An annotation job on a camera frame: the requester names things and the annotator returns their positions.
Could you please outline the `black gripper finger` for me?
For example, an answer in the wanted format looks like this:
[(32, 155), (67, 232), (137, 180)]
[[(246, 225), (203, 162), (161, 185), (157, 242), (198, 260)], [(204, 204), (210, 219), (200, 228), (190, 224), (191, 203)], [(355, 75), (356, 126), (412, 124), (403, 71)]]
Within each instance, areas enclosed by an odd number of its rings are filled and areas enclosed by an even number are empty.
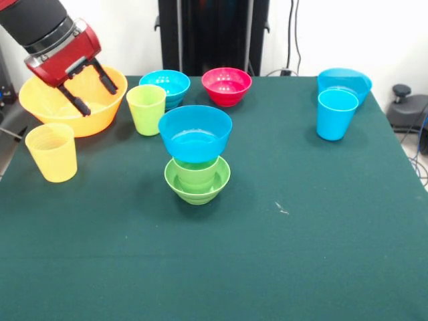
[(91, 110), (88, 106), (79, 98), (74, 96), (64, 84), (58, 86), (58, 90), (72, 103), (72, 105), (79, 111), (82, 116), (91, 115)]
[(92, 65), (93, 65), (94, 69), (97, 71), (97, 73), (99, 75), (99, 79), (102, 82), (102, 84), (104, 85), (104, 87), (107, 89), (107, 91), (109, 91), (109, 93), (111, 95), (115, 95), (117, 93), (118, 88), (115, 85), (115, 83), (112, 81), (110, 76), (104, 71), (103, 67), (98, 62), (98, 60), (93, 59)]

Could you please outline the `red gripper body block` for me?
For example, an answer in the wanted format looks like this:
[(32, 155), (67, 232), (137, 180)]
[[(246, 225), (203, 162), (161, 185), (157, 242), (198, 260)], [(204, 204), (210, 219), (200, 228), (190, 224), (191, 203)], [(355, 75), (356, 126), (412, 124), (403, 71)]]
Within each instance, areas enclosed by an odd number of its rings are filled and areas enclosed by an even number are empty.
[(58, 87), (84, 62), (101, 51), (94, 30), (83, 19), (65, 19), (53, 31), (24, 47), (29, 55), (25, 65), (48, 86)]

